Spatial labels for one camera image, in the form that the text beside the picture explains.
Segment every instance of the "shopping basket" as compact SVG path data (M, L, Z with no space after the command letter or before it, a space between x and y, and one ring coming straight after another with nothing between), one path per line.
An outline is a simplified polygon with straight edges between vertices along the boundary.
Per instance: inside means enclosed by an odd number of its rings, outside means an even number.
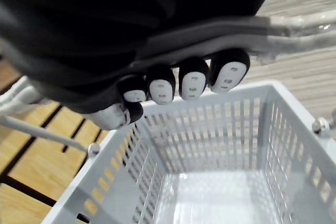
M281 83L143 107L44 224L336 223L336 143Z

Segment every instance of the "black sleeve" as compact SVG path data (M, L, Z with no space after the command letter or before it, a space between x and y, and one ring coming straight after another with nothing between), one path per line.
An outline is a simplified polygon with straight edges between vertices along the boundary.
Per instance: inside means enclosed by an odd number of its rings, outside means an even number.
M80 113L113 103L113 72L162 29L254 15L264 0L0 0L4 56L45 96Z

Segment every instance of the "floor plank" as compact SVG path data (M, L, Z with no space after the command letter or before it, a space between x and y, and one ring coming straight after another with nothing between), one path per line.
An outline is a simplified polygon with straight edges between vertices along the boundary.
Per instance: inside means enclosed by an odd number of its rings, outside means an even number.
M7 186L0 187L2 224L40 224L51 207Z
M17 118L29 124L40 126L54 112L58 105L58 103L53 102L49 105L38 107L26 114L22 114ZM30 135L28 134L0 126L0 172L2 172L29 138Z

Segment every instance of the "metal handle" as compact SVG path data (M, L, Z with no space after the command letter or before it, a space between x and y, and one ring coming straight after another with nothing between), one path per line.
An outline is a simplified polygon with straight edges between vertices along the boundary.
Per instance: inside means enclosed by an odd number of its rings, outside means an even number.
M75 142L74 140L52 133L47 131L44 128L40 128L34 125L30 125L29 123L23 122L16 118L12 118L10 116L0 116L0 124L6 127L9 127L14 130L25 132L29 135L45 138L48 140L52 140L57 143L65 144L72 146L80 151L88 152L88 148L82 146L80 143Z

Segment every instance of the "wooden floor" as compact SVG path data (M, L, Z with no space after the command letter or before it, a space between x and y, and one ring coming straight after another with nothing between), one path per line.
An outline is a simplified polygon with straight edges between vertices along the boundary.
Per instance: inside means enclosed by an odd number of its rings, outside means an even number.
M259 14L294 16L335 8L335 0L267 0ZM277 63L267 66L253 62L243 82L280 80L312 115L329 117L331 110L336 108L335 52L327 50L283 56ZM17 77L16 72L0 61L0 89ZM107 134L90 121L82 124L79 114L60 107L56 102L20 115L19 118L73 137L86 146L93 141L101 142ZM76 149L70 147L65 153L63 149L61 144L34 139L24 133L0 127L2 224L37 224L43 220L85 158Z

